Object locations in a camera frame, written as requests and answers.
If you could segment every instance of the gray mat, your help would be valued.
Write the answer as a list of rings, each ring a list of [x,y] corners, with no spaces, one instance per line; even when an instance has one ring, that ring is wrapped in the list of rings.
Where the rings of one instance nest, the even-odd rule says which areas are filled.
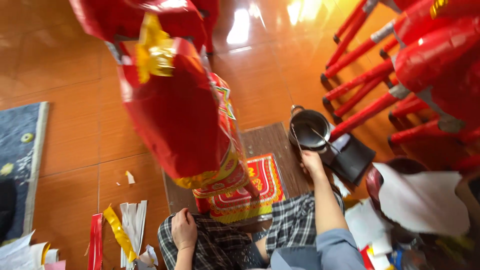
[[[3,170],[3,174],[0,173],[0,181],[14,179],[17,189],[15,217],[6,240],[21,237],[32,231],[47,113],[47,102],[0,110],[0,169],[6,168],[5,165],[8,163],[13,164],[11,172]],[[33,140],[22,142],[22,136],[27,133],[33,134]]]

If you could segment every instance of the yellow paper strip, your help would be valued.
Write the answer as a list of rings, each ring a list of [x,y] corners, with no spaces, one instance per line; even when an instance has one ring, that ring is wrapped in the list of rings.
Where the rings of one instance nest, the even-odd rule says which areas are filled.
[[[137,258],[137,254],[135,253],[135,251],[133,251],[130,239],[128,238],[128,235],[123,231],[121,227],[121,222],[117,217],[117,214],[115,214],[112,207],[109,206],[107,209],[105,209],[105,211],[103,211],[103,216],[110,223],[110,226],[112,226],[112,231],[115,235],[115,239],[123,248],[123,251],[125,251],[128,262],[133,262],[133,260]]]

